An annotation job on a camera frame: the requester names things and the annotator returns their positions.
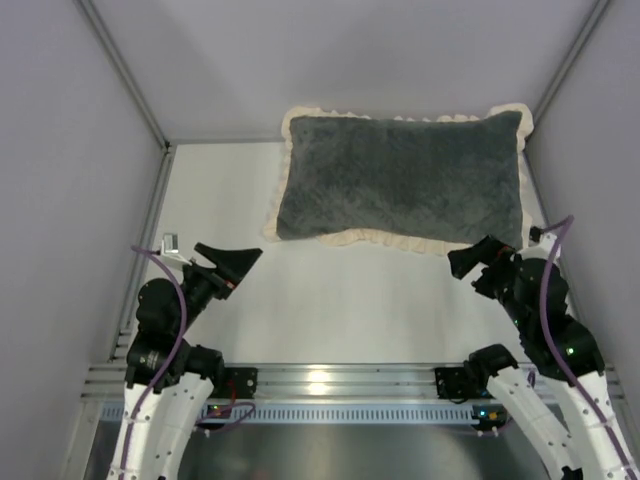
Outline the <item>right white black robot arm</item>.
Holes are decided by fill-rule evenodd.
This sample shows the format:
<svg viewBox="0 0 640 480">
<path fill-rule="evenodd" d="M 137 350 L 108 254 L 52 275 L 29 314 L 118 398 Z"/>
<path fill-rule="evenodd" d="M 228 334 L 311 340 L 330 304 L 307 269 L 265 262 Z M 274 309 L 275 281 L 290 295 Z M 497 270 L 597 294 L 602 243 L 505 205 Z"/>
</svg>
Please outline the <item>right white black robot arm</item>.
<svg viewBox="0 0 640 480">
<path fill-rule="evenodd" d="M 561 413 L 547 407 L 502 344 L 471 353 L 465 370 L 476 388 L 506 408 L 550 478 L 636 479 L 639 468 L 612 405 L 601 352 L 568 311 L 568 283 L 557 265 L 561 240 L 532 232 L 534 243 L 523 250 L 487 236 L 447 258 L 456 279 L 480 267 L 475 292 L 505 310 Z"/>
</svg>

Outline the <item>grey cream-ruffled pillowcase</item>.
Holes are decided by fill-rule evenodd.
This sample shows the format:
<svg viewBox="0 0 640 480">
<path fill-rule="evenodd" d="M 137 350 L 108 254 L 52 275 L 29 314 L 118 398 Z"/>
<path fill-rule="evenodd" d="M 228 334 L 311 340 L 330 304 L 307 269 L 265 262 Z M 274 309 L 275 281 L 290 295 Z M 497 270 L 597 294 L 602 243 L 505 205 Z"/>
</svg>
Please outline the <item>grey cream-ruffled pillowcase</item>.
<svg viewBox="0 0 640 480">
<path fill-rule="evenodd" d="M 293 107 L 281 125 L 284 158 L 264 236 L 443 255 L 490 235 L 523 248 L 533 129 L 522 103 L 435 120 Z"/>
</svg>

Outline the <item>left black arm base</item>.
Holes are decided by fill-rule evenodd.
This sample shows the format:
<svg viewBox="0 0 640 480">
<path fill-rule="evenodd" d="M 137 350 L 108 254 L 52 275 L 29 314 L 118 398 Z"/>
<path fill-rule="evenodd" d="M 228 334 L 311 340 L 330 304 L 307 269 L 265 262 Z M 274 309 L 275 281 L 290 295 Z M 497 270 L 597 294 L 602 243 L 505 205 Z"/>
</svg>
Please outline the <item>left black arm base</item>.
<svg viewBox="0 0 640 480">
<path fill-rule="evenodd" d="M 226 367 L 216 395 L 226 400 L 252 400 L 256 392 L 257 380 L 257 368 Z"/>
</svg>

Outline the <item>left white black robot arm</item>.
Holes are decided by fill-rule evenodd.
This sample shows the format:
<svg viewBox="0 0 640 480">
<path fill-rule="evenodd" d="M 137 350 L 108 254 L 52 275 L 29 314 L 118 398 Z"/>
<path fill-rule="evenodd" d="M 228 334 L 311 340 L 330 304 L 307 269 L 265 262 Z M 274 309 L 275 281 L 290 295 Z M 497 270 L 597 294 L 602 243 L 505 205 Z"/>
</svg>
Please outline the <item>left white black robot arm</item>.
<svg viewBox="0 0 640 480">
<path fill-rule="evenodd" d="M 194 430 L 213 419 L 233 429 L 255 414 L 254 402 L 238 400 L 222 353 L 191 345 L 185 335 L 211 301 L 229 298 L 262 251 L 194 249 L 207 265 L 165 247 L 134 250 L 163 275 L 138 292 L 110 479 L 175 479 Z"/>
</svg>

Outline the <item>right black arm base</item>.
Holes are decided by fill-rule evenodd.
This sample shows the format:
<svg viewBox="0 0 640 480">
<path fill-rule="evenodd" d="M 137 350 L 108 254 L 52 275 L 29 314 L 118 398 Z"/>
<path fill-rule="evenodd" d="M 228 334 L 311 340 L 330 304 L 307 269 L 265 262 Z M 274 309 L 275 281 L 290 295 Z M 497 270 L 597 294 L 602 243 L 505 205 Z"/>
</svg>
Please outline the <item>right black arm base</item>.
<svg viewBox="0 0 640 480">
<path fill-rule="evenodd" d="M 482 397 L 477 385 L 463 367 L 438 367 L 434 369 L 438 398 L 454 404 L 462 404 Z"/>
</svg>

